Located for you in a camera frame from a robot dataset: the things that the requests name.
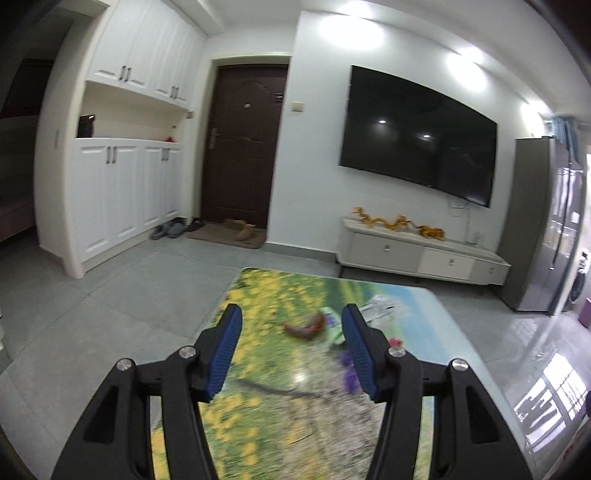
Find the purple snack wrapper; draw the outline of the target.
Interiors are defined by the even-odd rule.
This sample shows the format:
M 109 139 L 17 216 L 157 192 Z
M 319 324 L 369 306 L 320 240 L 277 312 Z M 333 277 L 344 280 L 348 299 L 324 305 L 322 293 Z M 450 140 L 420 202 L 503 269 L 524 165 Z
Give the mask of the purple snack wrapper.
M 353 365 L 353 358 L 348 351 L 345 351 L 341 355 L 341 365 L 344 369 L 342 374 L 342 385 L 344 386 L 346 393 L 356 394 L 361 389 L 360 381 L 356 375 L 356 367 Z

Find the grey crumpled wrapper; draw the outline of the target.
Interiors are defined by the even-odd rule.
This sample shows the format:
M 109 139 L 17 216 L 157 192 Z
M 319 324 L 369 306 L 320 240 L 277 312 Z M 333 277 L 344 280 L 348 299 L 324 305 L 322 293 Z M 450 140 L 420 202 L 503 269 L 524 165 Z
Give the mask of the grey crumpled wrapper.
M 410 315 L 409 308 L 399 297 L 386 294 L 370 298 L 366 305 L 360 307 L 360 312 L 370 326 L 381 330 L 390 328 L 394 321 L 404 320 Z

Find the green white wrapper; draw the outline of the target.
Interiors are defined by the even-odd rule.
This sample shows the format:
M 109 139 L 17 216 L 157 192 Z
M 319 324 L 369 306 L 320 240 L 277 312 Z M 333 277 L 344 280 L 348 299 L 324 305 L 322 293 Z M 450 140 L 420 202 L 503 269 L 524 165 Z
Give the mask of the green white wrapper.
M 325 318 L 324 339 L 325 345 L 329 348 L 339 346 L 345 342 L 345 336 L 342 333 L 342 317 L 331 307 L 322 307 L 320 309 Z

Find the red snack bag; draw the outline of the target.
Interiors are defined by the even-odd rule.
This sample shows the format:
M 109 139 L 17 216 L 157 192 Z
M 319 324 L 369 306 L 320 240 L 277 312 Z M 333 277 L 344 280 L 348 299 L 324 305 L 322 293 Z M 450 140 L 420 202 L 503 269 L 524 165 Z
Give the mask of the red snack bag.
M 314 316 L 311 316 L 310 320 L 308 320 L 308 323 L 303 326 L 283 324 L 283 332 L 290 337 L 311 340 L 324 332 L 325 323 L 327 323 L 325 314 L 321 311 L 318 311 Z

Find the white washing machine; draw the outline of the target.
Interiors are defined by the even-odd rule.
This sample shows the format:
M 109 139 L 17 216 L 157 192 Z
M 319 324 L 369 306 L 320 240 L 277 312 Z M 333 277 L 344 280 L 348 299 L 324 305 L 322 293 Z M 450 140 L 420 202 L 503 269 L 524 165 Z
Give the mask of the white washing machine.
M 569 294 L 569 302 L 575 304 L 580 298 L 586 282 L 586 274 L 578 271 Z

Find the white low TV cabinet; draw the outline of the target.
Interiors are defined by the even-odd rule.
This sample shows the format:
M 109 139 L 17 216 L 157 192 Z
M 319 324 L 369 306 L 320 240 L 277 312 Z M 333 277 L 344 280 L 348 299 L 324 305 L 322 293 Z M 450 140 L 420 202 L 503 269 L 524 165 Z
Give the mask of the white low TV cabinet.
M 486 249 L 349 218 L 342 219 L 335 257 L 345 267 L 483 286 L 503 285 L 511 268 Z

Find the golden tiger figurine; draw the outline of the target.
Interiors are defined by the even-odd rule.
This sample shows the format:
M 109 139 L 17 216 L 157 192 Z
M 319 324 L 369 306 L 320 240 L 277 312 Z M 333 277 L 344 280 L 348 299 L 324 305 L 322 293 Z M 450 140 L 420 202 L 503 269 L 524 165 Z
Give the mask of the golden tiger figurine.
M 430 227 L 427 225 L 416 226 L 417 233 L 424 238 L 444 241 L 446 238 L 445 231 L 441 228 Z

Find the grey slippers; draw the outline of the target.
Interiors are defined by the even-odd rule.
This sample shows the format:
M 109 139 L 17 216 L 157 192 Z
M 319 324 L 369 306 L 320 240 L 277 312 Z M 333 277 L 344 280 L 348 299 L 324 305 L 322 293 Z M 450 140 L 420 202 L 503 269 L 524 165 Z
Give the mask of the grey slippers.
M 180 237 L 183 233 L 194 232 L 202 227 L 204 227 L 204 222 L 200 219 L 193 219 L 188 225 L 185 225 L 181 219 L 174 219 L 157 226 L 150 234 L 150 239 L 160 240 L 165 237 L 175 239 Z

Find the golden dragon figurine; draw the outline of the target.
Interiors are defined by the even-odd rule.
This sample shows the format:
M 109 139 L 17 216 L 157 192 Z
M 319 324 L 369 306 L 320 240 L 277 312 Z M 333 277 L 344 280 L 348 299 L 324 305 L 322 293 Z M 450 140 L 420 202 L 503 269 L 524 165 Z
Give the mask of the golden dragon figurine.
M 390 222 L 382 217 L 370 216 L 363 207 L 354 207 L 352 213 L 359 217 L 363 225 L 370 228 L 380 226 L 391 231 L 408 231 L 412 225 L 412 222 L 403 215 L 399 215 L 393 222 Z

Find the brown door mat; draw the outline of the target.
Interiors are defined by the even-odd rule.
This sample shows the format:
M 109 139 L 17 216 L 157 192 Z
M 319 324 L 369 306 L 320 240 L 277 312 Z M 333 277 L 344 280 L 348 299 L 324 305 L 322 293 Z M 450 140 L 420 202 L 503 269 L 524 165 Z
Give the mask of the brown door mat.
M 207 241 L 216 244 L 230 245 L 247 249 L 259 249 L 266 243 L 266 230 L 254 228 L 252 237 L 238 239 L 239 230 L 226 227 L 224 224 L 205 224 L 198 230 L 186 232 L 185 236 L 193 240 Z

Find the tan boots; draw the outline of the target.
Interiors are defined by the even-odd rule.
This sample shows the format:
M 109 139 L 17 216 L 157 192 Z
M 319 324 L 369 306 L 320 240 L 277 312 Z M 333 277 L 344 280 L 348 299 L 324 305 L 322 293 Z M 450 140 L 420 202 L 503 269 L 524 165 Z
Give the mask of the tan boots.
M 256 236 L 256 226 L 245 222 L 244 220 L 225 219 L 224 226 L 235 231 L 235 240 L 244 242 Z

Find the grey double-door refrigerator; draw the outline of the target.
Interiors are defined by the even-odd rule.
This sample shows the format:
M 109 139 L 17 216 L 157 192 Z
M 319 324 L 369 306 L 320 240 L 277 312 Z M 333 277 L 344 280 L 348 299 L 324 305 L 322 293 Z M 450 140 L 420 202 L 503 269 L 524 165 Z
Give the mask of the grey double-door refrigerator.
M 518 312 L 557 306 L 579 235 L 584 168 L 551 137 L 516 141 L 498 254 L 511 268 L 499 297 Z

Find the white shoe cabinet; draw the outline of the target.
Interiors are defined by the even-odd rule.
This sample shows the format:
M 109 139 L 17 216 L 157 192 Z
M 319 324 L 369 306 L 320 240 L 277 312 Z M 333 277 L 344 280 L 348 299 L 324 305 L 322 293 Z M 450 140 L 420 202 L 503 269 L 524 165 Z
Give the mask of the white shoe cabinet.
M 169 1 L 65 1 L 73 15 L 34 151 L 41 248 L 81 278 L 184 217 L 183 134 L 204 32 Z

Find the dark brown entrance door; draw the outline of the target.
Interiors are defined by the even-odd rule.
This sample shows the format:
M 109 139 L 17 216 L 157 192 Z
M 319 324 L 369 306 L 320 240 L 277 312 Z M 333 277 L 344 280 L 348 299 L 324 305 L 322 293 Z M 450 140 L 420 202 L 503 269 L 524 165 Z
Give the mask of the dark brown entrance door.
M 266 228 L 287 65 L 217 69 L 204 146 L 201 218 Z

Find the large black wall television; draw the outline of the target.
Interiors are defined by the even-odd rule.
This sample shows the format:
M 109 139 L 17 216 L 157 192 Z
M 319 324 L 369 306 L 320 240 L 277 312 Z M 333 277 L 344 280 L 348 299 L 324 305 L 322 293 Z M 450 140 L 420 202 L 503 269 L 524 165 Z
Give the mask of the large black wall television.
M 342 136 L 343 167 L 491 204 L 498 125 L 421 84 L 351 68 Z

